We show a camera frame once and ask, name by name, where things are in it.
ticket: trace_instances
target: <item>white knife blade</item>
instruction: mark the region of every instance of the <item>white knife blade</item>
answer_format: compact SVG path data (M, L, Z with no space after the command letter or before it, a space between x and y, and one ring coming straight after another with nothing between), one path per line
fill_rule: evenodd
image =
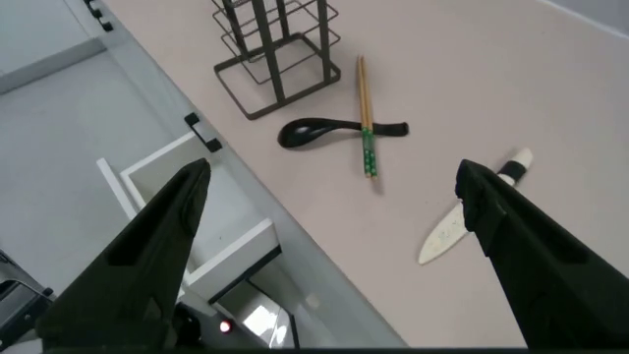
M530 149L523 148L500 168L498 177L510 186L515 186L527 172L531 162L533 162L533 153ZM468 233L463 217L463 205L459 202L439 221L424 242L418 258L419 264L425 265L443 255Z

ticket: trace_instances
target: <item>wire rack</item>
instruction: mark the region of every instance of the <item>wire rack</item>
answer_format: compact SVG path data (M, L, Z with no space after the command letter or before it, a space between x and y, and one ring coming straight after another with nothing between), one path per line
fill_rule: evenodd
M234 55L233 58L216 65L214 71L221 84L227 89L230 96L248 119L257 119L340 80L341 72L330 60L330 47L340 41L341 38L328 26L329 21L338 17L338 11L328 5L326 0L309 0L306 2L300 2L299 0L275 0L274 5L268 9L266 9L264 0L212 0L212 2L217 8L212 17L224 32L221 35L221 40ZM309 9L309 6L314 5L316 5L315 12ZM242 12L239 15L237 10L241 10L245 6L251 6L253 14L239 22ZM315 25L302 31L291 32L288 22L289 17L302 11L314 20ZM281 37L273 40L270 26L277 23L281 26ZM320 37L320 46L315 45L309 39L309 34L315 33L316 30L318 30ZM249 38L257 39L255 34L259 35L261 45L250 49L247 40ZM301 40L312 51L280 70L275 51L297 40ZM321 60L322 81L287 97L284 94L281 75L317 56ZM262 77L256 75L249 67L250 64L254 64L261 59L266 59L268 69L267 73ZM272 82L276 102L255 112L248 112L220 75L223 70L235 65L242 65L257 85Z

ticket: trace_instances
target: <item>gray floor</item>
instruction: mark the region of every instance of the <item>gray floor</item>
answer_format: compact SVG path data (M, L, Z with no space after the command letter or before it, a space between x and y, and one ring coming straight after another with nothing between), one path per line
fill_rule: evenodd
M128 222L96 161L172 142L154 117L106 53L0 95L0 248L64 290Z

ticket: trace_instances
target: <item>wooden chopsticks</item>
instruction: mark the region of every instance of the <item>wooden chopsticks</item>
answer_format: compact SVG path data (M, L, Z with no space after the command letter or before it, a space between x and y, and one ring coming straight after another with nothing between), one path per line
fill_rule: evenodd
M365 57L358 57L358 83L361 102L361 127L363 128L363 163L365 177L377 179L375 151L373 150L372 95L367 80Z

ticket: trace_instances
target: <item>white drawer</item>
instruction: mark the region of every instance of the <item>white drawer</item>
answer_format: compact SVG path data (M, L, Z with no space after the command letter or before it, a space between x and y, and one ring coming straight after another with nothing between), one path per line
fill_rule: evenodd
M180 298L192 291L194 301L207 301L279 246L272 221L257 210L233 178L220 151L210 153L190 132L122 171L124 188L104 160L98 165L133 218L134 210L145 207L181 167L199 158L209 161L211 177Z

